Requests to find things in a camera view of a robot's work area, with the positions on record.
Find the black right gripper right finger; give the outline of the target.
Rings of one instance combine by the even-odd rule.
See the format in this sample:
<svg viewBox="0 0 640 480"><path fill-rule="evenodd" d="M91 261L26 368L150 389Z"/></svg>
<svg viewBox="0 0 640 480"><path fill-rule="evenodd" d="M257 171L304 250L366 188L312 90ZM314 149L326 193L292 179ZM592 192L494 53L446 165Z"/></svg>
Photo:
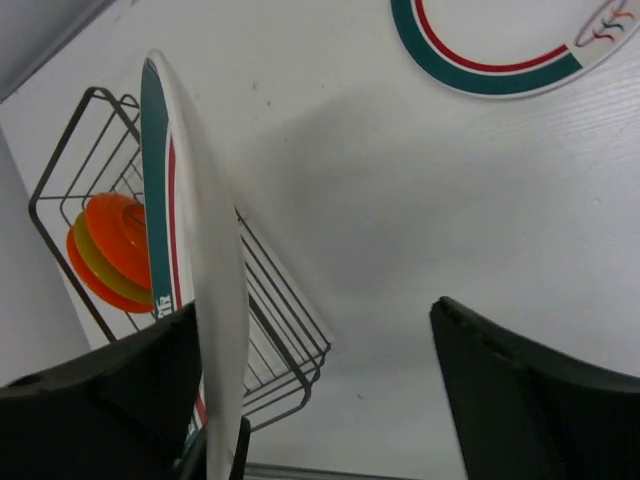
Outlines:
<svg viewBox="0 0 640 480"><path fill-rule="evenodd" d="M638 378L553 350L449 297L429 318L468 478L638 478Z"/></svg>

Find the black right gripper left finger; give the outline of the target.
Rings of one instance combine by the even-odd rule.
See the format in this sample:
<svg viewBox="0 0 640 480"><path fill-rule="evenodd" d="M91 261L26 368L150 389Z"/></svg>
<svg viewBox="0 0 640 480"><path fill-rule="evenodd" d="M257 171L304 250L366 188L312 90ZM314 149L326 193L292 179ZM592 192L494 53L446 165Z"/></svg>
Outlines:
<svg viewBox="0 0 640 480"><path fill-rule="evenodd" d="M1 390L4 479L202 479L184 447L201 374L196 309Z"/></svg>

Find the white plate green rim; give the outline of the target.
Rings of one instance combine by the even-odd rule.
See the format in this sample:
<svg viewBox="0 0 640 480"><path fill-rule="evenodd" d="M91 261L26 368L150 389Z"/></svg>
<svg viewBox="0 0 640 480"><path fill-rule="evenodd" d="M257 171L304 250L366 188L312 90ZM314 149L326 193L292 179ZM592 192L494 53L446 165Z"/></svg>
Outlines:
<svg viewBox="0 0 640 480"><path fill-rule="evenodd" d="M156 314L195 305L207 423L207 476L231 476L248 364L249 301L239 226L194 102L166 56L140 88L146 231Z"/></svg>

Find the yellow patterned plate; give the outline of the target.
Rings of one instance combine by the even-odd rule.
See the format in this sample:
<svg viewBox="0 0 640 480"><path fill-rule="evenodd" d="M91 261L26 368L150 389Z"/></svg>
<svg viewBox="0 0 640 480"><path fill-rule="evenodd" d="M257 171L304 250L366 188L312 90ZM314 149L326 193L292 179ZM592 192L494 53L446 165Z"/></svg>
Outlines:
<svg viewBox="0 0 640 480"><path fill-rule="evenodd" d="M82 259L104 284L130 300L151 305L151 292L121 274L100 252L90 235L84 213L78 215L71 230Z"/></svg>

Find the white plate red characters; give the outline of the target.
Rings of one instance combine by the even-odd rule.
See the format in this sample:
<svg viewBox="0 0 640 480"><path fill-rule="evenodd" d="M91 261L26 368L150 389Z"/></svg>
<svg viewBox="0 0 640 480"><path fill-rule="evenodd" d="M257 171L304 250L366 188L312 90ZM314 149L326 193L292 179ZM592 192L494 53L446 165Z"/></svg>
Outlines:
<svg viewBox="0 0 640 480"><path fill-rule="evenodd" d="M464 94L523 98L602 64L639 30L636 1L393 1L418 68Z"/></svg>

